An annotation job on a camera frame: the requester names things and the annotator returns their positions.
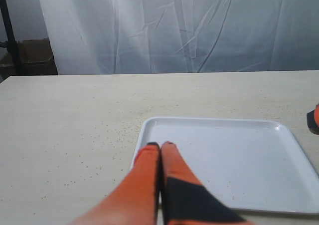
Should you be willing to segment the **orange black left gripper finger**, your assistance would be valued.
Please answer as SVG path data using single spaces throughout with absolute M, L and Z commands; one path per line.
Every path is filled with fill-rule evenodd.
M 314 110 L 307 113 L 307 126 L 312 133 L 319 134 L 319 104 Z

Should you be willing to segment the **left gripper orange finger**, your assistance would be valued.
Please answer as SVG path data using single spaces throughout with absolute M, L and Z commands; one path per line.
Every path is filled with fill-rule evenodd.
M 165 225 L 252 225 L 216 199 L 195 176 L 176 144 L 161 147 Z
M 155 225 L 158 216 L 160 147 L 148 143 L 138 151 L 134 166 L 98 205 L 72 225 Z

